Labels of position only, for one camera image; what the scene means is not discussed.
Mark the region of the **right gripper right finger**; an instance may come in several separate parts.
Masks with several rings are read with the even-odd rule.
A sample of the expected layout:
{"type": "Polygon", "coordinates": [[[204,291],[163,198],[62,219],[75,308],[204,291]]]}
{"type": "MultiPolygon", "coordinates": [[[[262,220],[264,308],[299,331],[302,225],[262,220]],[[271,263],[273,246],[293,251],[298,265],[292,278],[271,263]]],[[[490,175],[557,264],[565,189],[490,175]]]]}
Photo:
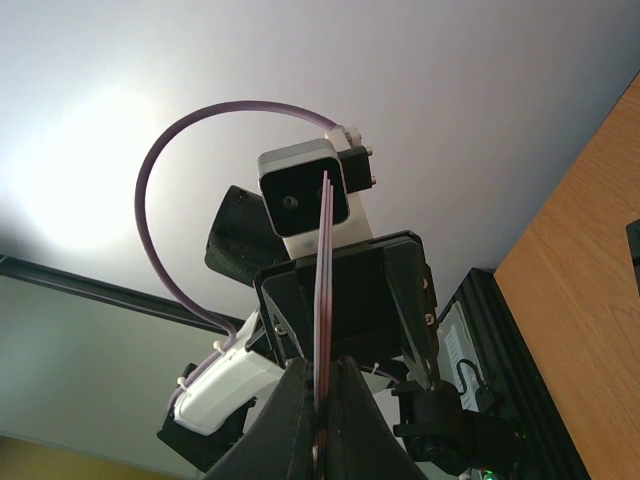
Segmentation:
{"type": "Polygon", "coordinates": [[[327,442],[329,479],[423,479],[391,433],[350,357],[331,365],[327,442]]]}

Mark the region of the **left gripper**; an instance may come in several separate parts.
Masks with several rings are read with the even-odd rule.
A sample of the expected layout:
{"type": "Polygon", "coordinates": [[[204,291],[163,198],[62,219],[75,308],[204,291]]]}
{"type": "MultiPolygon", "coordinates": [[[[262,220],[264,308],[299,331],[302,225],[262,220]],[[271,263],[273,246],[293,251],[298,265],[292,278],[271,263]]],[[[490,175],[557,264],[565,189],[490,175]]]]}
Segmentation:
{"type": "MultiPolygon", "coordinates": [[[[279,366],[312,359],[316,258],[307,256],[262,270],[254,280],[263,335],[253,348],[279,366]]],[[[334,359],[370,367],[402,357],[424,389],[440,380],[437,301],[418,235],[402,231],[333,252],[334,359]]]]}

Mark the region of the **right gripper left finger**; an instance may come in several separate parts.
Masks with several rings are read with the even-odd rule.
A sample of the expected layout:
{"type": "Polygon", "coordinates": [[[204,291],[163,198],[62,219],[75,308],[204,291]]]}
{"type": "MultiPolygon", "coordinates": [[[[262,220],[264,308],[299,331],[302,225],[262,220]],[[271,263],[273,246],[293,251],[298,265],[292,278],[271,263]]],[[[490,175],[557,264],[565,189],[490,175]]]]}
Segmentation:
{"type": "Polygon", "coordinates": [[[206,479],[310,479],[313,474],[310,363],[287,367],[249,431],[204,475],[206,479]]]}

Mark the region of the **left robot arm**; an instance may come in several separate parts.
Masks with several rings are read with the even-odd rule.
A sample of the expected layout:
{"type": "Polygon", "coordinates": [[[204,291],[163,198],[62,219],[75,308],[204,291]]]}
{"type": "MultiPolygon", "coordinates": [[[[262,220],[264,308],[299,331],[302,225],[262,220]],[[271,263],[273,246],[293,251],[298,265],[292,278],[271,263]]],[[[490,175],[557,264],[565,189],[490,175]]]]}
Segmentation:
{"type": "Polygon", "coordinates": [[[231,187],[211,269],[254,287],[258,309],[178,380],[160,439],[209,479],[418,479],[514,471],[504,419],[463,408],[439,372],[435,295],[410,231],[300,259],[295,221],[319,239],[322,190],[231,187]]]}

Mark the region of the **red white credit card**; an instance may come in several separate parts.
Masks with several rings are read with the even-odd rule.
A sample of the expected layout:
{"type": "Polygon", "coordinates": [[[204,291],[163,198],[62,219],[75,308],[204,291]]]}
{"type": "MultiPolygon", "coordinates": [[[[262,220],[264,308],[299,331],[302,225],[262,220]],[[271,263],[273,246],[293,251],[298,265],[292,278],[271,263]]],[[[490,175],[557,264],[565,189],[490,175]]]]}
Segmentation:
{"type": "Polygon", "coordinates": [[[323,175],[314,290],[314,449],[319,458],[326,445],[326,400],[329,394],[332,331],[334,188],[323,175]]]}

